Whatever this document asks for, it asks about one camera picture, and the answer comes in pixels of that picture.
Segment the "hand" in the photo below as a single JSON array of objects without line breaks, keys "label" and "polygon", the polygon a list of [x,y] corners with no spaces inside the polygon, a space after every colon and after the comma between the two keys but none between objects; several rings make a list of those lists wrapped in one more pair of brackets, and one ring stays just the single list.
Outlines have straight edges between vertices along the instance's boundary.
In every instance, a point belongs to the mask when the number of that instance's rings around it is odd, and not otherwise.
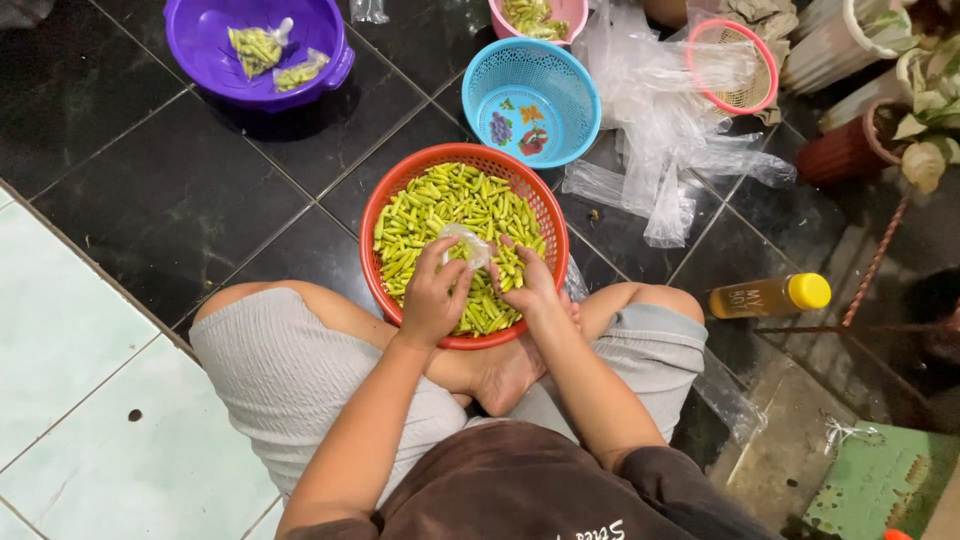
[{"label": "hand", "polygon": [[[508,248],[514,247],[514,241],[502,234],[500,241]],[[541,307],[562,307],[560,297],[557,295],[557,285],[553,281],[553,274],[547,268],[543,259],[537,255],[537,252],[524,246],[516,246],[516,254],[520,257],[526,268],[523,272],[523,286],[512,288],[509,292],[503,292],[500,287],[500,268],[493,262],[487,266],[490,272],[493,290],[503,299],[504,302],[523,314],[524,317],[531,311]]]},{"label": "hand", "polygon": [[453,330],[467,307],[473,277],[467,262],[455,258],[437,271],[443,253],[459,241],[456,236],[446,236],[430,242],[417,258],[414,275],[407,283],[403,320],[396,335],[411,346],[432,350]]}]

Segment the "light green tile floor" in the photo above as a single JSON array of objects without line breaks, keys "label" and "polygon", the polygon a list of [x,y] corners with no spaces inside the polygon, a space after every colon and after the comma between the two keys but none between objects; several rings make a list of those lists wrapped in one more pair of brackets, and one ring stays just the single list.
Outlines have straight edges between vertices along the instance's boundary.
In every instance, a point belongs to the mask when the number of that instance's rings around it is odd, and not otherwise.
[{"label": "light green tile floor", "polygon": [[268,508],[248,537],[273,538],[276,488],[203,370],[8,200],[0,538],[240,540]]}]

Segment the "green surface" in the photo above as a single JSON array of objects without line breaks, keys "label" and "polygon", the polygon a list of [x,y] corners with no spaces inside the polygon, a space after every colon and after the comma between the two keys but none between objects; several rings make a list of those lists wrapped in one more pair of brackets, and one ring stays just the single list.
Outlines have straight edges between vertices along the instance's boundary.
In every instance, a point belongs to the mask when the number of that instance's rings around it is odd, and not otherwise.
[{"label": "green surface", "polygon": [[888,528],[919,539],[960,454],[960,437],[857,422],[804,515],[844,540],[882,540]]}]

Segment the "blue plastic basket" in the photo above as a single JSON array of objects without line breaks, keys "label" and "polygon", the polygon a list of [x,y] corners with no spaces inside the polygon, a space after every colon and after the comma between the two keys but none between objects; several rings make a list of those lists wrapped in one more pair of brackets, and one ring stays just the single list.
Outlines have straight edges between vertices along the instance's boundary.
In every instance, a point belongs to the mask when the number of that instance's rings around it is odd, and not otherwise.
[{"label": "blue plastic basket", "polygon": [[564,49],[531,37],[500,39],[470,62],[461,92],[473,132],[535,169],[587,151],[600,130],[600,99]]}]

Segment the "plastic bottle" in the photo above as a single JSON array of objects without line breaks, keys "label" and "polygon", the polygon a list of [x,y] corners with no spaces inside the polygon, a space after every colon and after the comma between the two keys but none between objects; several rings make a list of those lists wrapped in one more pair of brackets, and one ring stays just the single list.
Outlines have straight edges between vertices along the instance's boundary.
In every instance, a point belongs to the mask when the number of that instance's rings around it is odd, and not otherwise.
[{"label": "plastic bottle", "polygon": [[792,274],[710,291],[710,311],[718,319],[789,315],[830,303],[830,285],[820,274]]}]

